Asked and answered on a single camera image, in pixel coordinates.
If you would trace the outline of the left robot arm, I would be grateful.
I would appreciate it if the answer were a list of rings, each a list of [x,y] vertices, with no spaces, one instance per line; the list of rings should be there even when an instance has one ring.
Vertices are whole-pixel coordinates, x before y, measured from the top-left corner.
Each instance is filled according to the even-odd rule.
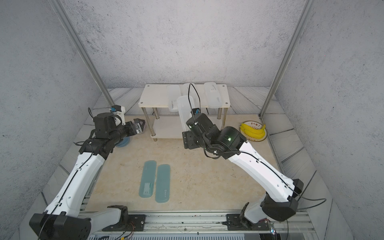
[[[114,148],[125,138],[144,131],[146,122],[126,122],[118,112],[102,113],[93,118],[95,128],[81,141],[73,170],[42,214],[34,214],[29,222],[39,240],[86,240],[105,228],[130,226],[126,206],[112,205],[103,212],[81,218],[80,207],[92,182]]]

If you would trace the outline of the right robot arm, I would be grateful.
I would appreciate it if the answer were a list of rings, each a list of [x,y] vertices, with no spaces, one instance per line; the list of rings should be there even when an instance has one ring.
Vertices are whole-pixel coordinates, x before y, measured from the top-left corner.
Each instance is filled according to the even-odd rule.
[[[247,222],[263,219],[284,222],[298,211],[296,197],[302,192],[303,182],[292,180],[266,161],[252,144],[233,127],[222,130],[203,113],[198,113],[183,124],[185,149],[202,148],[206,157],[224,158],[243,169],[265,190],[263,200],[247,203],[242,215]]]

